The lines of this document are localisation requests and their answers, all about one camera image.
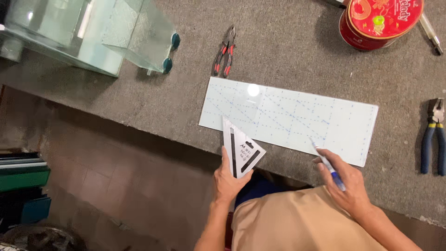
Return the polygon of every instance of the pliers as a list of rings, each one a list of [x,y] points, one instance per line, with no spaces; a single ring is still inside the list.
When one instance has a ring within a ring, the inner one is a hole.
[[[421,143],[421,173],[429,171],[429,163],[432,152],[432,136],[434,131],[438,139],[438,175],[445,175],[446,167],[446,137],[443,125],[444,120],[444,99],[437,98],[429,101],[429,124],[424,133]]]
[[[234,38],[235,38],[235,26],[232,25],[228,32],[226,32],[226,37],[222,42],[222,46],[220,48],[220,51],[217,55],[217,59],[215,60],[214,63],[214,76],[217,76],[220,72],[220,61],[222,60],[223,55],[225,55],[225,53],[227,52],[227,63],[226,63],[226,67],[224,68],[223,71],[223,77],[227,77],[227,75],[229,74],[229,71],[231,69],[231,65],[232,65],[232,56],[233,56],[233,50],[235,47],[234,44]]]

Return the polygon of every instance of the white triangle ruler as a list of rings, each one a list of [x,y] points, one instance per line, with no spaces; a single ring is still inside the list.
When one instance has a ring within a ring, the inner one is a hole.
[[[223,142],[229,157],[231,174],[243,177],[265,155],[266,151],[223,117]]]

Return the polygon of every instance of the person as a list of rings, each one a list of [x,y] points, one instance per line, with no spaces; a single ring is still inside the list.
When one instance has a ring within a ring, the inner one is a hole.
[[[329,150],[318,152],[338,172],[346,191],[336,186],[320,157],[315,158],[324,186],[270,193],[236,205],[233,251],[421,250],[371,204],[361,171]],[[221,166],[214,172],[215,194],[207,224],[194,251],[225,249],[230,204],[253,174],[251,170],[234,178],[224,146],[222,156]]]

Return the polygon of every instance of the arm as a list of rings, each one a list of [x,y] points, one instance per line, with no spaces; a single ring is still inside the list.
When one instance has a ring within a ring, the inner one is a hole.
[[[317,163],[322,179],[333,200],[346,210],[364,228],[369,235],[389,251],[420,251],[421,249],[405,236],[387,218],[384,212],[371,204],[364,186],[361,171],[344,162],[338,155],[326,149],[318,149],[338,172],[347,190],[342,192],[331,178],[330,171],[322,163],[320,157],[313,161]]]
[[[209,206],[209,216],[194,251],[224,250],[226,219],[231,201],[251,179],[253,170],[240,179],[229,170],[229,158],[222,147],[222,164],[214,172],[214,199]]]

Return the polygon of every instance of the red-handled pliers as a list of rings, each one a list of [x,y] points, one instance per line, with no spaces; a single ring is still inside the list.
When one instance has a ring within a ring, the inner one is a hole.
[[[226,33],[226,38],[222,42],[222,47],[220,48],[219,54],[217,55],[217,59],[215,60],[214,64],[214,76],[217,76],[220,72],[220,61],[222,60],[223,55],[227,52],[227,63],[226,67],[223,71],[223,77],[227,77],[229,74],[229,71],[231,70],[232,65],[232,56],[233,56],[233,50],[235,47],[234,44],[234,38],[235,38],[235,26],[232,25],[228,32]]]

